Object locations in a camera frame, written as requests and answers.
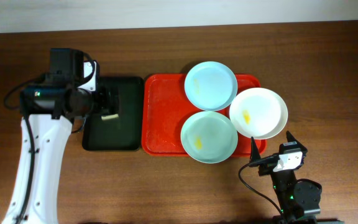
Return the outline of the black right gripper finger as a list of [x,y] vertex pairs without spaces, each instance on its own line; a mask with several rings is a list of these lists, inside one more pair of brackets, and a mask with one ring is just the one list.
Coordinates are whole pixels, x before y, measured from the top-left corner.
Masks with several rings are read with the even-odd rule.
[[287,138],[288,144],[298,144],[298,141],[296,140],[296,138],[289,131],[286,131],[286,138]]
[[260,160],[259,148],[256,145],[255,139],[251,137],[251,154],[250,154],[250,162],[255,162]]

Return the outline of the green yellow sponge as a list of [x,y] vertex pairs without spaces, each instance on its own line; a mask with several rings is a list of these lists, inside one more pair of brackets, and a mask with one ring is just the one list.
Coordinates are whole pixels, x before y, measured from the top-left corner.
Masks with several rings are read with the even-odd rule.
[[118,117],[119,117],[118,114],[109,114],[109,115],[102,115],[102,116],[101,116],[101,119],[102,119],[103,121],[107,121],[107,120],[110,120],[110,119],[116,119],[116,118],[118,118]]

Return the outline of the light green plate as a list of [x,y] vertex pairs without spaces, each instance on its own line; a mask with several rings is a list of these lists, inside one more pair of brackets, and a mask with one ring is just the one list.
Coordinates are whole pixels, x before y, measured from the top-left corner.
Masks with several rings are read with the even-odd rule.
[[238,134],[229,118],[223,114],[202,111],[184,122],[180,141],[185,152],[194,160],[217,164],[233,155]]

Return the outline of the light blue plate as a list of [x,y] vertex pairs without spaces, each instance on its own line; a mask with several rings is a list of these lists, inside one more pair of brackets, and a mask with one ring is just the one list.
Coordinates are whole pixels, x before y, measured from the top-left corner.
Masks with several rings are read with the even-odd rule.
[[186,74],[184,90],[188,100],[205,111],[227,108],[237,95],[237,78],[226,65],[208,61],[195,65]]

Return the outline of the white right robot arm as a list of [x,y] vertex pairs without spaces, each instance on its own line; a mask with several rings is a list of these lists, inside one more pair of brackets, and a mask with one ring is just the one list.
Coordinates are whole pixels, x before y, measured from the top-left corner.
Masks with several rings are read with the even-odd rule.
[[320,214],[321,184],[310,179],[297,179],[295,171],[302,167],[307,148],[286,132],[287,142],[279,145],[279,151],[262,158],[251,139],[250,166],[258,167],[260,176],[269,175],[278,199],[280,218],[278,223],[317,223]]

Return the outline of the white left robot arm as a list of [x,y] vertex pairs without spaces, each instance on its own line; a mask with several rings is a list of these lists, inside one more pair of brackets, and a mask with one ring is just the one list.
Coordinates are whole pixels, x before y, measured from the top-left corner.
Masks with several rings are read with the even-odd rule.
[[98,74],[44,73],[15,86],[21,112],[21,154],[3,223],[57,223],[62,160],[76,119],[106,111]]

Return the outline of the black plastic tray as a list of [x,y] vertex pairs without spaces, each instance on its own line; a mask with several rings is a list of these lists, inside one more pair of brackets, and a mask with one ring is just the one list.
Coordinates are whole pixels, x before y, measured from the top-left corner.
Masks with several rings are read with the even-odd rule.
[[119,117],[103,121],[94,112],[86,119],[82,146],[87,151],[136,151],[140,147],[144,80],[141,77],[101,77],[99,87],[119,90]]

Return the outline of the white plate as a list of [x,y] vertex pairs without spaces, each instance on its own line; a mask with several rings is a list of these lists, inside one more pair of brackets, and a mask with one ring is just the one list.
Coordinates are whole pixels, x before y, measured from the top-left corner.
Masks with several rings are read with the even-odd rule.
[[288,121],[288,108],[280,95],[266,88],[240,92],[229,108],[229,119],[237,132],[247,138],[270,139]]

